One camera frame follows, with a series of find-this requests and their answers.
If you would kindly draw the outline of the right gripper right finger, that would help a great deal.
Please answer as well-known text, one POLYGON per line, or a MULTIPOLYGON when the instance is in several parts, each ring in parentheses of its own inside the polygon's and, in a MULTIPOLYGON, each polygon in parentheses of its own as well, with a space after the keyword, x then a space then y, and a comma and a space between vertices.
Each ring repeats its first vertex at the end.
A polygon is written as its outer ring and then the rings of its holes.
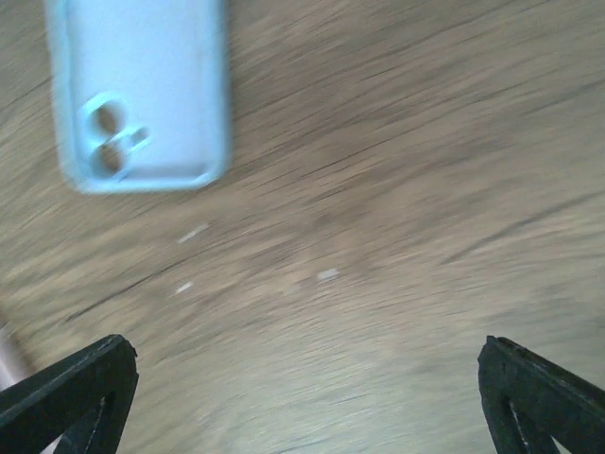
POLYGON ((478 356, 483 413, 498 453, 604 451, 604 391, 503 337, 478 356))

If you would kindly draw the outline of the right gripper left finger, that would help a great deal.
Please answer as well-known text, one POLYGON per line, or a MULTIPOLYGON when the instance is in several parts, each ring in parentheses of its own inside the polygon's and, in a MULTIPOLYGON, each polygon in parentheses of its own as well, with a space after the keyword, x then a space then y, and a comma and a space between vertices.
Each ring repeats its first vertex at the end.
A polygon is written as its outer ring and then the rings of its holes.
POLYGON ((139 375, 136 351, 110 335, 1 392, 1 451, 114 453, 139 375))

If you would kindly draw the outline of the light blue phone case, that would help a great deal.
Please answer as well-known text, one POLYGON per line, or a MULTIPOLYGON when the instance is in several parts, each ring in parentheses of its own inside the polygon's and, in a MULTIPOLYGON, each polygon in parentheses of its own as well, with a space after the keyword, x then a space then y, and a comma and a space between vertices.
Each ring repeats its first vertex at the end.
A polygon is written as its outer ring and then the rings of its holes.
POLYGON ((223 1, 48 1, 61 172, 88 194, 197 190, 233 158, 223 1))

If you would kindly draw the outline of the pink phone case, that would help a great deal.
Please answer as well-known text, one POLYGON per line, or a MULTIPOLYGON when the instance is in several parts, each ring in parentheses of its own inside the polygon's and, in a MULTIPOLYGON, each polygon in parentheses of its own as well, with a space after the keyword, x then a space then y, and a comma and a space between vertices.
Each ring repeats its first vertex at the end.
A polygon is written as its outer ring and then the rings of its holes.
POLYGON ((22 349, 5 322, 1 322, 0 338, 0 382, 3 391, 28 378, 31 372, 22 349))

